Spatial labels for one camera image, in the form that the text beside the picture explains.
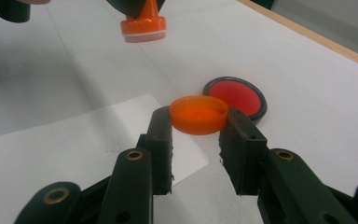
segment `table surface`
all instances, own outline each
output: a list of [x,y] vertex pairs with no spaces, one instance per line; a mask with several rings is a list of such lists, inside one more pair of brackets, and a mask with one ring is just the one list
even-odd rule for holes
[[[123,41],[124,16],[104,0],[32,6],[24,24],[0,19],[0,136],[146,93],[168,105],[239,77],[267,98],[257,127],[268,147],[294,151],[326,185],[354,193],[358,62],[234,0],[167,1],[160,15],[166,38],[141,44]],[[156,198],[155,223],[262,223],[256,197],[235,194],[217,134],[193,138],[210,164]]]

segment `white paper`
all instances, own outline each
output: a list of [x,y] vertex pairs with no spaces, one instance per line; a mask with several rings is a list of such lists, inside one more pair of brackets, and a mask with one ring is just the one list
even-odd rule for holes
[[[112,174],[119,152],[136,146],[160,105],[150,94],[60,122],[0,136],[0,224],[13,223],[54,182],[85,189]],[[173,184],[208,164],[190,135],[172,129]]]

